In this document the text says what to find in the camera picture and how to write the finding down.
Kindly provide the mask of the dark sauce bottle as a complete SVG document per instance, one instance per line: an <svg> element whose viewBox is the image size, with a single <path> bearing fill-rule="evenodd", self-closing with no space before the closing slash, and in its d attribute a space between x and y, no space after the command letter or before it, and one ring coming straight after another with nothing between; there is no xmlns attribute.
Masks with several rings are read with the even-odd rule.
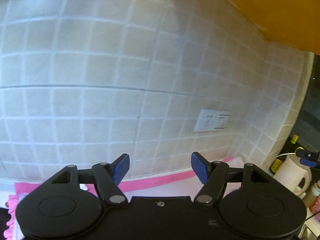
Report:
<svg viewBox="0 0 320 240"><path fill-rule="evenodd" d="M290 153L295 153L296 149L299 147L298 144L299 136L293 134L292 136L288 137L287 141L285 142L283 148L281 149L278 156L273 161L272 165L270 166L270 172L272 174L276 174L281 165L283 165L284 161L286 160L287 156Z"/></svg>

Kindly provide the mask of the white electric kettle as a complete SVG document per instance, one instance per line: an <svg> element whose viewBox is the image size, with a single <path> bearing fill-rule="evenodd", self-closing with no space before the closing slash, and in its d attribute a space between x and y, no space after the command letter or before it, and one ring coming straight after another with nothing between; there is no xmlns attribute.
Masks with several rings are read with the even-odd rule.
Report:
<svg viewBox="0 0 320 240"><path fill-rule="evenodd" d="M299 157L289 154L273 178L295 195L300 196L308 189L312 174L310 167L300 163Z"/></svg>

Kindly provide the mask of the grey thermos bottle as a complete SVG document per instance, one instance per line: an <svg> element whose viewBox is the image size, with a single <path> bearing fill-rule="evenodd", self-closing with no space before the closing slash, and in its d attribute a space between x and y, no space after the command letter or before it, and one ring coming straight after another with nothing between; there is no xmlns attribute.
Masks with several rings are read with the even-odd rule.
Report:
<svg viewBox="0 0 320 240"><path fill-rule="evenodd" d="M306 207L309 207L315 199L319 196L319 184L314 183L311 187L306 191L306 195L302 198L302 201Z"/></svg>

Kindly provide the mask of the pink fleece mat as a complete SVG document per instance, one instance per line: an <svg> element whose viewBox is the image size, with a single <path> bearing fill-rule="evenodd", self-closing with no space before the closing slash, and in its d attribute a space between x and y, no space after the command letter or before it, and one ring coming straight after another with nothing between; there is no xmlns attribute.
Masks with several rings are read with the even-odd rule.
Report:
<svg viewBox="0 0 320 240"><path fill-rule="evenodd" d="M191 196L201 188L202 184L196 178L195 172L185 171L170 175L157 176L153 178L137 179L121 182L119 188L127 198L132 196ZM39 184L14 183L15 193L8 197L8 214L11 218L6 219L8 227L3 232L4 239L23 239L23 235L15 217L17 204L23 197L34 191Z"/></svg>

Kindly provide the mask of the dark window frame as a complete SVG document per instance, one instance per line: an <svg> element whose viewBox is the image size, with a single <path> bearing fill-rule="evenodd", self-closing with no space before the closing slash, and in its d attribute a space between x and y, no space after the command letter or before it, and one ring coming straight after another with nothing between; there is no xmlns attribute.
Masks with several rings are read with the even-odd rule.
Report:
<svg viewBox="0 0 320 240"><path fill-rule="evenodd" d="M319 55L307 53L299 88L302 105L291 136L310 151L319 151Z"/></svg>

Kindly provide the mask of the white wall socket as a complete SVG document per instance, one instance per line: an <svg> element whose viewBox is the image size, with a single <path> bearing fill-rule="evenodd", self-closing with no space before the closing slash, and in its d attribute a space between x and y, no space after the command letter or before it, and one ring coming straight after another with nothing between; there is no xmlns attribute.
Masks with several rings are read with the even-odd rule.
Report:
<svg viewBox="0 0 320 240"><path fill-rule="evenodd" d="M213 109L201 109L194 131L213 132L226 128L227 122L231 117L228 111L217 111Z"/></svg>

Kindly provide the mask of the orange wall cabinet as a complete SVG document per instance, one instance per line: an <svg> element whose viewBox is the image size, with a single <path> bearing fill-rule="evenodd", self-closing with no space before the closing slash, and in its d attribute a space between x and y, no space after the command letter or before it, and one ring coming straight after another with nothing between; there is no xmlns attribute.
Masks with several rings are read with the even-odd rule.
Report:
<svg viewBox="0 0 320 240"><path fill-rule="evenodd" d="M319 0L230 0L272 41L319 54Z"/></svg>

